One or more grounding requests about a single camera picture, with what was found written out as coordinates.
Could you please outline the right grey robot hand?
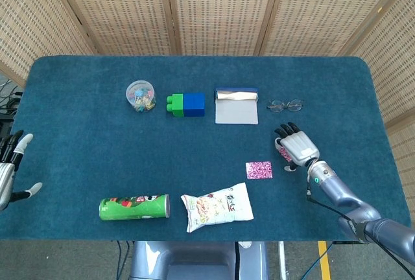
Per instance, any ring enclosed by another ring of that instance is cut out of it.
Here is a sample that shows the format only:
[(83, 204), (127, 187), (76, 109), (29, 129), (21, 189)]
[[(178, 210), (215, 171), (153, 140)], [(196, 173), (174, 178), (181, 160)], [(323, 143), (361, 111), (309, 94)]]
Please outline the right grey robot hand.
[(293, 122), (281, 124), (274, 132), (274, 146), (278, 153), (286, 159), (284, 170), (294, 172), (298, 167), (308, 167), (320, 158), (320, 152), (308, 135)]

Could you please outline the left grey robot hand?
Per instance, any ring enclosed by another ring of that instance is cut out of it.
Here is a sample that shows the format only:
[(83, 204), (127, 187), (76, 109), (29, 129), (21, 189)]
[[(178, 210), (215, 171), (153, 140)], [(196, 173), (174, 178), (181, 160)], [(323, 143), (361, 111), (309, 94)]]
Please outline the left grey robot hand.
[(14, 192), (14, 181), (27, 145), (33, 135), (19, 130), (13, 135), (1, 138), (1, 211), (10, 203), (28, 199), (37, 194), (43, 187), (42, 182), (35, 183), (30, 189)]

